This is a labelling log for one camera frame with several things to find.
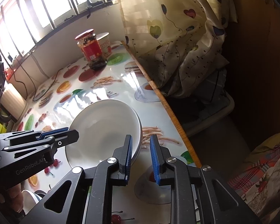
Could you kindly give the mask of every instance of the human hand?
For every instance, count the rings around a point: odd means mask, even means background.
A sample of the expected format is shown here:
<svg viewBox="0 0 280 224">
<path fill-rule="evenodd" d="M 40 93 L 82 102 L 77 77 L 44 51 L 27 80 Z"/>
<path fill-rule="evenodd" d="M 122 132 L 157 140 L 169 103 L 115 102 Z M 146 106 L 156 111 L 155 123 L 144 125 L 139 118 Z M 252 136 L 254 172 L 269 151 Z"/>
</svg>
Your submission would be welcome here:
<svg viewBox="0 0 280 224">
<path fill-rule="evenodd" d="M 10 208 L 15 212 L 21 212 L 24 207 L 24 198 L 21 191 L 21 184 L 18 184 L 6 191 L 10 197 Z M 0 193 L 0 203 L 4 203 L 5 198 Z"/>
</svg>

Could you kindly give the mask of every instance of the red jar label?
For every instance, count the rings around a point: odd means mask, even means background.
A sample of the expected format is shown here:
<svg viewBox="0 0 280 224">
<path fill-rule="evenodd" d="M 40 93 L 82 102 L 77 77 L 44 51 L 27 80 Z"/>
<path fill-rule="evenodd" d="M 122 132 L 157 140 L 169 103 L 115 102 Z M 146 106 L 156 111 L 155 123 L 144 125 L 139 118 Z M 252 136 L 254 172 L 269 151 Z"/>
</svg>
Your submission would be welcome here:
<svg viewBox="0 0 280 224">
<path fill-rule="evenodd" d="M 102 50 L 97 40 L 81 49 L 88 61 L 94 60 L 102 55 Z"/>
</svg>

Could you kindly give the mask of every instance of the glass jar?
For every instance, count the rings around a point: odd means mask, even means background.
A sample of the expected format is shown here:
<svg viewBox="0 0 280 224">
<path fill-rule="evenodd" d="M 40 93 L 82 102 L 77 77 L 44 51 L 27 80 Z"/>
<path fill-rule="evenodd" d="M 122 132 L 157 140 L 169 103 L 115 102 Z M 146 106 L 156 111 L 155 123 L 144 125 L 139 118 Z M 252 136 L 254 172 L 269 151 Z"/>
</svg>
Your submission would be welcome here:
<svg viewBox="0 0 280 224">
<path fill-rule="evenodd" d="M 78 35 L 75 40 L 84 53 L 91 69 L 100 70 L 107 65 L 107 59 L 102 53 L 93 29 Z"/>
</svg>

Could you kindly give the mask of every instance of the red jar lid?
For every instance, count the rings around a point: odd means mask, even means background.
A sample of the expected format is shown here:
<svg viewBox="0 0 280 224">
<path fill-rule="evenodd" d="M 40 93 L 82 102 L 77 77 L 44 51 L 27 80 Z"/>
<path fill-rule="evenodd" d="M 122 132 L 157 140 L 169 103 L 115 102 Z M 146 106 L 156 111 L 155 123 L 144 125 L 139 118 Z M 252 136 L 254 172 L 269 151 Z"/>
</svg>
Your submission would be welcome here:
<svg viewBox="0 0 280 224">
<path fill-rule="evenodd" d="M 82 38 L 84 38 L 84 37 L 86 37 L 86 36 L 88 36 L 88 35 L 93 34 L 93 32 L 94 32 L 94 29 L 87 30 L 87 31 L 83 32 L 82 34 L 78 35 L 78 36 L 75 38 L 75 40 L 78 41 L 78 40 L 80 40 L 80 39 L 82 39 Z"/>
</svg>

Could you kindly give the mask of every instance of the window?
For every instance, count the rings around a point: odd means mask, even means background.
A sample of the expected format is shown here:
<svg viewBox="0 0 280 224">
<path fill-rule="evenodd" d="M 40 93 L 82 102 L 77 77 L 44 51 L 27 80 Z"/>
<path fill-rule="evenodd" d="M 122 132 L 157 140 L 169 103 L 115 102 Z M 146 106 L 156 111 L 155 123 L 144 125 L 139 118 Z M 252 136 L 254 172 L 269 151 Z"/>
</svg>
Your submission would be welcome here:
<svg viewBox="0 0 280 224">
<path fill-rule="evenodd" d="M 108 1 L 88 2 L 94 7 Z M 0 6 L 1 52 L 5 58 L 23 57 L 44 36 L 88 6 L 87 0 L 4 0 Z"/>
</svg>

